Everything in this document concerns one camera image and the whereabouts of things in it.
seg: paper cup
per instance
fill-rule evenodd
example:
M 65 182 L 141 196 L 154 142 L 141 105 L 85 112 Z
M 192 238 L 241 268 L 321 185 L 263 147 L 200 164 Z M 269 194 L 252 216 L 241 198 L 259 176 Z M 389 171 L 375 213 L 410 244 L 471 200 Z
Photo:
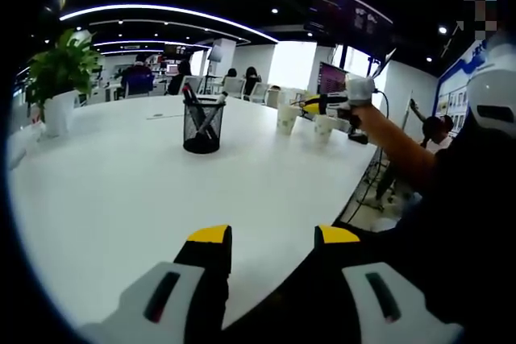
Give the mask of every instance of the paper cup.
M 318 114 L 315 116 L 315 142 L 326 144 L 330 141 L 331 131 L 339 127 L 339 121 L 336 118 L 323 116 Z
M 277 131 L 283 135 L 290 135 L 298 115 L 299 106 L 280 105 L 277 108 Z

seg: white table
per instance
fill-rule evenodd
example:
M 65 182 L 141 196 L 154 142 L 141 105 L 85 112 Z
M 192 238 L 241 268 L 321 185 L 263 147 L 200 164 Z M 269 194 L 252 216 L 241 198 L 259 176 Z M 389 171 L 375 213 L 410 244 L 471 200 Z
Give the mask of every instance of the white table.
M 274 109 L 232 98 L 212 155 L 183 150 L 182 97 L 74 113 L 69 137 L 41 143 L 10 173 L 28 257 L 73 326 L 107 317 L 189 234 L 230 224 L 228 326 L 308 255 L 314 227 L 335 220 L 376 149 L 337 131 L 316 147 L 314 124 L 301 118 L 292 136 L 277 135 Z

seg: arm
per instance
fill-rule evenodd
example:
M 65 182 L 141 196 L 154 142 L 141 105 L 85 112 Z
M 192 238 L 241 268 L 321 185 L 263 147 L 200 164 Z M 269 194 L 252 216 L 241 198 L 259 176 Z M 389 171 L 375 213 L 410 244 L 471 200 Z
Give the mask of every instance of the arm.
M 418 105 L 412 98 L 410 99 L 410 108 L 412 109 L 414 114 L 416 116 L 418 116 L 418 118 L 421 120 L 421 122 L 424 122 L 427 119 L 424 115 L 421 114 L 421 112 L 418 109 Z
M 389 121 L 374 106 L 353 109 L 362 122 L 360 129 L 384 149 L 397 171 L 414 189 L 424 192 L 431 181 L 435 157 Z

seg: cable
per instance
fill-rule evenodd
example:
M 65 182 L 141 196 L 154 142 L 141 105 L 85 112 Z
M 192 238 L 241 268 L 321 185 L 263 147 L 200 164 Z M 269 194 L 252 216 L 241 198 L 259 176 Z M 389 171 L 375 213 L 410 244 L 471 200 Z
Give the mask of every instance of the cable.
M 389 99 L 387 98 L 387 96 L 385 95 L 384 92 L 382 92 L 381 90 L 378 90 L 378 89 L 375 89 L 374 93 L 381 93 L 383 96 L 384 96 L 384 99 L 385 99 L 385 104 L 387 106 L 387 119 L 389 119 Z M 384 155 L 384 150 L 381 149 L 380 150 L 380 157 L 378 158 L 378 170 L 377 170 L 377 173 L 375 174 L 375 176 L 371 179 L 371 182 L 369 183 L 368 187 L 365 189 L 365 193 L 364 195 L 362 196 L 362 199 L 358 202 L 358 207 L 356 207 L 355 211 L 353 211 L 353 215 L 347 220 L 346 223 L 349 223 L 353 220 L 353 218 L 355 217 L 356 213 L 358 212 L 358 210 L 360 209 L 360 207 L 362 206 L 362 203 L 364 202 L 364 199 L 365 197 L 368 195 L 369 193 L 369 189 L 371 188 L 372 186 L 372 183 L 374 183 L 374 181 L 377 179 L 378 175 L 380 174 L 380 170 L 381 170 L 381 158 L 383 157 Z

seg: white flower pot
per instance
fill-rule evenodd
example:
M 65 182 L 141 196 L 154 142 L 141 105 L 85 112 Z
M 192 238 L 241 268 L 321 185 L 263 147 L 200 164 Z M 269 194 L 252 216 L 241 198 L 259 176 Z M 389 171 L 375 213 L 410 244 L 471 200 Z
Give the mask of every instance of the white flower pot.
M 48 137 L 66 135 L 70 131 L 77 91 L 62 93 L 45 101 L 45 134 Z

